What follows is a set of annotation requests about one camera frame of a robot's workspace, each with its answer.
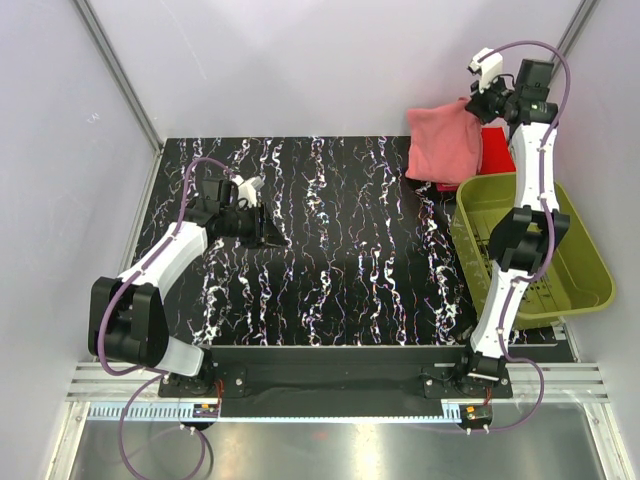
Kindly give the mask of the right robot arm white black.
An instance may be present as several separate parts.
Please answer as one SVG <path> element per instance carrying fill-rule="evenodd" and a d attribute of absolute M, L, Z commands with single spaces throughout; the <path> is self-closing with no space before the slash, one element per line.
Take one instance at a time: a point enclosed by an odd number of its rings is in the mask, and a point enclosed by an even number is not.
<path fill-rule="evenodd" d="M 497 118 L 507 123 L 516 187 L 513 207 L 491 231 L 491 284 L 468 350 L 453 374 L 457 390 L 472 397 L 503 379 L 519 304 L 528 286 L 546 273 L 570 219 L 560 211 L 554 186 L 554 143 L 565 106 L 548 99 L 553 64 L 523 60 L 511 87 L 496 51 L 481 50 L 468 69 L 479 79 L 466 109 L 483 123 Z"/>

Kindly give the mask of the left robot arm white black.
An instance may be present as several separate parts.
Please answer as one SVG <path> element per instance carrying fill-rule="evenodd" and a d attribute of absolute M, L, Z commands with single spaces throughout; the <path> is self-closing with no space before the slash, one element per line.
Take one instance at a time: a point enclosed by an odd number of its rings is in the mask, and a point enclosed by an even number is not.
<path fill-rule="evenodd" d="M 181 376 L 196 396 L 215 386 L 216 372 L 205 351 L 170 335 L 163 301 L 183 272 L 212 245 L 236 239 L 246 249 L 283 247 L 258 192 L 260 177 L 203 183 L 201 192 L 181 207 L 177 221 L 145 256 L 115 278 L 92 286 L 88 350 L 102 363 L 121 361 Z"/>

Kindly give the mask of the pink t shirt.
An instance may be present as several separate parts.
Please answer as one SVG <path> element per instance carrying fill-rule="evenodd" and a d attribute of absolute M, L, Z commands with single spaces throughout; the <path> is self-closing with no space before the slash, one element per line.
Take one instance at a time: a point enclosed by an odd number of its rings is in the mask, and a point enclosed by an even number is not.
<path fill-rule="evenodd" d="M 406 177 L 459 185 L 482 164 L 482 125 L 466 110 L 470 99 L 407 112 L 410 147 Z"/>

